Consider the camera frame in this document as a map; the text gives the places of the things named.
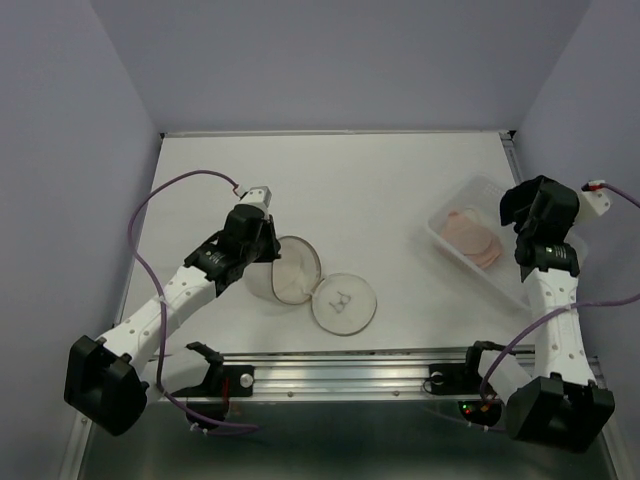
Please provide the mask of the white mesh laundry bag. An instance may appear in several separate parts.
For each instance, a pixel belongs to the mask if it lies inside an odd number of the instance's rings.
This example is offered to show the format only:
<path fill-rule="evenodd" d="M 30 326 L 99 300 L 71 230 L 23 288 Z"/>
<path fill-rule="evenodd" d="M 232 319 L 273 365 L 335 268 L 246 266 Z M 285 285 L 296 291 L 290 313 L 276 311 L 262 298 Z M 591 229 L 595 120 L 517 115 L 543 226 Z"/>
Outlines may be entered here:
<path fill-rule="evenodd" d="M 307 240 L 281 236 L 280 257 L 272 263 L 254 263 L 243 281 L 254 296 L 286 307 L 307 305 L 316 324 L 336 336 L 364 330 L 377 312 L 377 295 L 362 277 L 324 272 L 321 257 Z"/>

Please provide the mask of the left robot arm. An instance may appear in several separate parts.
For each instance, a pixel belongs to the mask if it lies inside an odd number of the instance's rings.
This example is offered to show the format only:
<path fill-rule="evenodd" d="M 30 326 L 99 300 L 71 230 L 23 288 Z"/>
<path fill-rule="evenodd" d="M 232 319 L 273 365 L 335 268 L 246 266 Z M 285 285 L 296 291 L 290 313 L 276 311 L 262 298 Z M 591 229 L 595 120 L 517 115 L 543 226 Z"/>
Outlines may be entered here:
<path fill-rule="evenodd" d="M 168 337 L 242 278 L 252 263 L 279 257 L 273 218 L 263 201 L 241 201 L 224 227 L 201 244 L 159 294 L 97 339 L 80 337 L 69 353 L 64 400 L 113 436 L 129 430 L 153 393 L 173 388 L 143 372 Z"/>

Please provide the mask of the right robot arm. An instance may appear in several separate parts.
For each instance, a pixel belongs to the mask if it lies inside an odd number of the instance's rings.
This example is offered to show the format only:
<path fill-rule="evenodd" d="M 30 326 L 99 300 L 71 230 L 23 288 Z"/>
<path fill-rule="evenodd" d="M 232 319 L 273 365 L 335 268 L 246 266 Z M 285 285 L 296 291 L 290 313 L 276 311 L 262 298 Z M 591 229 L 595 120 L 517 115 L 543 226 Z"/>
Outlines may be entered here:
<path fill-rule="evenodd" d="M 572 453 L 586 452 L 615 410 L 584 352 L 580 263 L 566 240 L 583 198 L 545 176 L 503 195 L 500 221 L 514 228 L 514 257 L 535 319 L 503 347 L 475 342 L 460 366 L 466 387 L 504 403 L 511 439 Z"/>

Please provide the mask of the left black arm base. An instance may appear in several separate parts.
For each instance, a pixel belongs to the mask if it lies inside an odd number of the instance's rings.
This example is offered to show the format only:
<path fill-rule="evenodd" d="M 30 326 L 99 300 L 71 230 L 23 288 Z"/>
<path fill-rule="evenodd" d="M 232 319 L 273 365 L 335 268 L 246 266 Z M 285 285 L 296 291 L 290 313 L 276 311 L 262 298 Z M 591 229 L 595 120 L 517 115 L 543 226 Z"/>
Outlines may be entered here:
<path fill-rule="evenodd" d="M 191 342 L 169 357 L 163 372 L 165 398 L 185 414 L 189 428 L 205 436 L 255 433 L 255 424 L 231 421 L 231 399 L 253 395 L 255 367 L 228 365 L 221 353 Z"/>

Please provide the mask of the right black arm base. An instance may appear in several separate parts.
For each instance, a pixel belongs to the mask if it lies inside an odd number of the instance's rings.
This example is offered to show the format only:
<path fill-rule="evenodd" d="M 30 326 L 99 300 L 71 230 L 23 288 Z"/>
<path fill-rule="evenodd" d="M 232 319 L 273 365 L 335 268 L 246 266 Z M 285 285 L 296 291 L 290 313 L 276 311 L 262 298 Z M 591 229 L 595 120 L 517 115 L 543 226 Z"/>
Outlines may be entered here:
<path fill-rule="evenodd" d="M 462 419 L 472 427 L 500 432 L 498 422 L 502 414 L 501 404 L 495 400 L 480 399 L 482 377 L 479 374 L 479 364 L 483 352 L 499 352 L 503 349 L 504 345 L 495 342 L 476 341 L 467 348 L 462 362 L 430 364 L 422 389 L 436 396 L 470 397 L 470 400 L 458 402 Z"/>

